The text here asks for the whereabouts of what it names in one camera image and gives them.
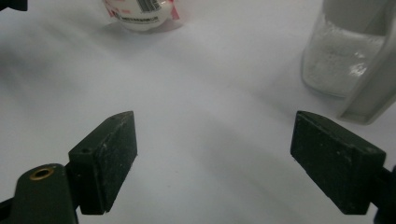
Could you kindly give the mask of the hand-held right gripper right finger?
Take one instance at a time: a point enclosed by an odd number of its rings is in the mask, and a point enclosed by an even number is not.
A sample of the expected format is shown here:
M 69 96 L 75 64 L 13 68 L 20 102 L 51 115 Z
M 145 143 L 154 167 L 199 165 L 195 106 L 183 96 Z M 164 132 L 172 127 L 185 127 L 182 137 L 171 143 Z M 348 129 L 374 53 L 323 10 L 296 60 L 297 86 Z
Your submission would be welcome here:
M 299 111 L 290 154 L 342 213 L 367 213 L 385 151 L 330 119 Z

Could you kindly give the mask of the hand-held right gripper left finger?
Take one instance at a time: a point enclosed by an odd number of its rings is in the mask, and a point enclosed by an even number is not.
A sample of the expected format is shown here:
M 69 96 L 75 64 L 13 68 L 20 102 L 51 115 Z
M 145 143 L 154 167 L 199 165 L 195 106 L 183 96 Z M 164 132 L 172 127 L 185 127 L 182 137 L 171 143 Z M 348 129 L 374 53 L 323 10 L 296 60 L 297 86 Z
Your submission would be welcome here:
M 137 156 L 134 112 L 105 119 L 68 156 L 67 171 L 81 213 L 109 212 Z

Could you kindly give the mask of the red and white sugar bag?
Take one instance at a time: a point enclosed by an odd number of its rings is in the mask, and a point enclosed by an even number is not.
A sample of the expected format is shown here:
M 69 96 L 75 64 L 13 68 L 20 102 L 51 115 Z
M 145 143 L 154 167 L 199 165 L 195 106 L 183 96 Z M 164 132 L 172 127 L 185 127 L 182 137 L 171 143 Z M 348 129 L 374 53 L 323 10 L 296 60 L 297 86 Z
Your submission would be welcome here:
M 146 32 L 178 21 L 175 0 L 102 0 L 106 11 L 126 29 Z

